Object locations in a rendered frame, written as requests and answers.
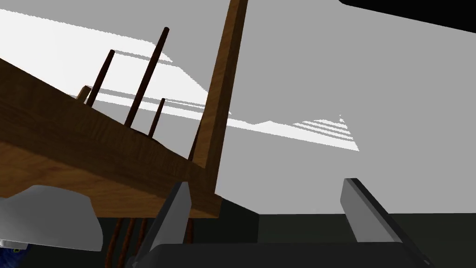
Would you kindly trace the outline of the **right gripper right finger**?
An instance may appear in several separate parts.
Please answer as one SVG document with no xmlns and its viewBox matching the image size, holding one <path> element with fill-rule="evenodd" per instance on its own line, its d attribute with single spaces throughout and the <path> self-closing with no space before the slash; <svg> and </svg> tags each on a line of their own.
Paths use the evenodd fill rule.
<svg viewBox="0 0 476 268">
<path fill-rule="evenodd" d="M 340 203 L 358 242 L 408 243 L 408 235 L 357 178 L 345 178 Z"/>
</svg>

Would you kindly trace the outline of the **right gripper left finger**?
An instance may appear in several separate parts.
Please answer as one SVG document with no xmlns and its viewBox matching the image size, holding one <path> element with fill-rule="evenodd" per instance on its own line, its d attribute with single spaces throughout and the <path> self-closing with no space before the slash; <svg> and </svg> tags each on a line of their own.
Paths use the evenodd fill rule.
<svg viewBox="0 0 476 268">
<path fill-rule="evenodd" d="M 189 184 L 179 181 L 167 196 L 152 226 L 145 235 L 138 257 L 161 244 L 182 244 L 191 210 Z"/>
</svg>

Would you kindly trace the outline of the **brown wooden table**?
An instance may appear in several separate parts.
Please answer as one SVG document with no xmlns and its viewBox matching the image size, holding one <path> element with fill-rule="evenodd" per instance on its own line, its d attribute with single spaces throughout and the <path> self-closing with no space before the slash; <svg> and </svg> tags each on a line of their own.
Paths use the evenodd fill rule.
<svg viewBox="0 0 476 268">
<path fill-rule="evenodd" d="M 0 59 L 0 195 L 46 184 L 89 196 L 98 217 L 145 218 L 187 181 L 186 217 L 218 217 L 215 187 L 247 5 L 230 0 L 191 160 Z"/>
</svg>

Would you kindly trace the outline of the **dark brown spindle chair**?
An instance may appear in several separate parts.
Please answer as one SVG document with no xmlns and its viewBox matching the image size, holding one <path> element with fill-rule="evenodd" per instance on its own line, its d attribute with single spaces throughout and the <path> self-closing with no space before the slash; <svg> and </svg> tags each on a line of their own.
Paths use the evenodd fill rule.
<svg viewBox="0 0 476 268">
<path fill-rule="evenodd" d="M 130 111 L 129 111 L 129 113 L 127 115 L 127 118 L 125 120 L 124 125 L 126 127 L 131 127 L 132 126 L 132 123 L 133 123 L 133 121 L 135 119 L 135 116 L 137 114 L 137 111 L 139 109 L 139 105 L 140 105 L 140 103 L 141 103 L 141 101 L 142 101 L 142 99 L 145 95 L 148 84 L 149 84 L 149 82 L 152 78 L 153 72 L 154 72 L 154 70 L 156 68 L 156 65 L 158 63 L 160 54 L 162 53 L 163 46 L 165 44 L 165 41 L 166 41 L 166 38 L 168 36 L 169 31 L 170 31 L 170 29 L 168 27 L 164 27 L 164 29 L 162 31 L 162 34 L 161 34 L 161 36 L 158 40 L 158 43 L 157 43 L 157 45 L 154 49 L 154 52 L 152 53 L 151 59 L 148 61 L 146 71 L 145 71 L 144 76 L 141 80 L 141 83 L 139 85 L 137 93 L 134 97 L 134 100 L 133 100 L 132 106 L 130 108 Z M 85 103 L 89 107 L 92 107 L 95 100 L 96 100 L 96 97 L 97 97 L 97 95 L 99 93 L 99 90 L 100 90 L 100 86 L 102 85 L 102 83 L 105 79 L 106 73 L 109 69 L 109 66 L 110 66 L 111 62 L 112 62 L 114 54 L 115 54 L 114 50 L 111 50 L 108 53 L 108 55 L 106 57 L 106 60 L 105 60 L 104 64 L 102 65 L 102 67 L 99 71 L 99 74 L 98 74 L 97 79 L 94 83 L 94 86 L 92 87 L 91 92 L 86 96 L 87 99 L 85 100 Z M 152 121 L 152 125 L 150 127 L 150 130 L 149 130 L 148 134 L 144 134 L 142 132 L 139 132 L 139 134 L 141 134 L 143 136 L 146 136 L 150 140 L 153 140 L 153 135 L 155 133 L 155 130 L 156 130 L 156 127 L 157 127 L 157 124 L 158 124 L 163 106 L 164 106 L 164 102 L 165 102 L 165 99 L 162 98 L 160 103 L 159 103 L 159 107 L 156 111 L 156 114 L 154 116 L 154 119 Z M 117 219 L 116 226 L 115 226 L 114 232 L 112 234 L 112 237 L 111 237 L 111 240 L 110 240 L 110 243 L 109 243 L 109 246 L 108 246 L 108 250 L 107 250 L 107 253 L 106 253 L 105 268 L 112 268 L 112 258 L 113 258 L 113 254 L 114 254 L 114 251 L 115 251 L 115 248 L 116 248 L 117 238 L 119 237 L 119 233 L 122 229 L 123 220 L 124 220 L 124 218 L 118 218 Z M 124 268 L 125 267 L 126 254 L 129 250 L 129 247 L 130 247 L 130 244 L 131 244 L 131 237 L 132 237 L 132 234 L 133 234 L 133 231 L 134 231 L 134 228 L 135 228 L 135 223 L 136 223 L 137 220 L 138 220 L 138 218 L 130 218 L 130 222 L 129 222 L 128 227 L 127 227 L 127 231 L 126 231 L 126 234 L 125 234 L 123 245 L 121 247 L 121 252 L 119 254 L 119 260 L 118 260 L 118 264 L 117 264 L 116 268 Z M 142 245 L 142 242 L 144 241 L 147 224 L 148 224 L 148 219 L 147 218 L 142 218 L 142 222 L 141 222 L 140 229 L 139 229 L 139 236 L 138 236 L 138 240 L 137 240 L 136 247 L 135 247 L 135 253 L 138 253 L 138 251 L 139 251 L 139 249 Z"/>
</svg>

